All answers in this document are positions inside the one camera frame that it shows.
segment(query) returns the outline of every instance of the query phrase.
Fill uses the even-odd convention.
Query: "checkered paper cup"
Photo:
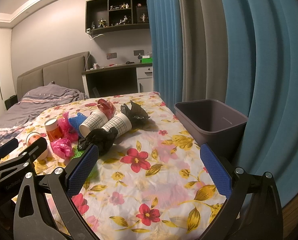
[[[118,130],[117,137],[119,137],[122,134],[131,130],[132,125],[131,125],[130,120],[127,118],[127,116],[125,114],[117,113],[102,128],[108,132],[111,127],[115,127]]]
[[[79,126],[80,133],[85,138],[92,130],[101,128],[107,122],[108,118],[106,115],[96,110]]]

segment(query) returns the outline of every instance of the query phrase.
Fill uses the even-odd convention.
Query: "gray bedsheet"
[[[0,145],[16,137],[44,110],[85,99],[88,97],[78,90],[52,83],[27,92],[19,103],[0,117]]]

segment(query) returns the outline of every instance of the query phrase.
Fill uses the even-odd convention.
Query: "blue gripper pad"
[[[67,195],[69,198],[79,194],[84,182],[97,163],[98,157],[98,147],[92,144],[85,150],[81,157],[71,160],[71,162],[75,162],[76,160],[79,162],[77,163],[73,172],[67,178]]]
[[[9,153],[11,153],[13,150],[18,148],[19,142],[16,138],[13,138],[12,140],[9,140],[6,144],[0,146],[0,158],[4,158]]]
[[[218,192],[229,198],[232,192],[232,181],[213,151],[205,143],[200,147],[200,158],[205,165]]]
[[[77,131],[81,138],[83,138],[83,136],[80,134],[79,126],[85,121],[85,119],[87,119],[87,117],[81,113],[78,113],[75,117],[68,118],[69,124]]]

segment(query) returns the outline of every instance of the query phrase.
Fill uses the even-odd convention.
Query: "desk drawer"
[[[137,79],[139,78],[150,78],[153,76],[153,67],[138,67],[137,68]]]

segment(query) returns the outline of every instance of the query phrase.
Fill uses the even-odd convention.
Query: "red plastic bag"
[[[106,115],[108,120],[110,120],[116,112],[115,106],[109,100],[106,101],[102,98],[98,100],[98,108]]]
[[[74,156],[74,151],[72,149],[71,141],[69,139],[58,139],[53,141],[51,148],[53,153],[59,156],[62,159],[69,159]]]
[[[63,118],[58,119],[58,122],[59,122],[60,129],[62,130],[62,133],[63,133],[63,138],[67,138],[71,142],[78,141],[79,135],[68,121],[69,112],[63,113],[62,116]]]

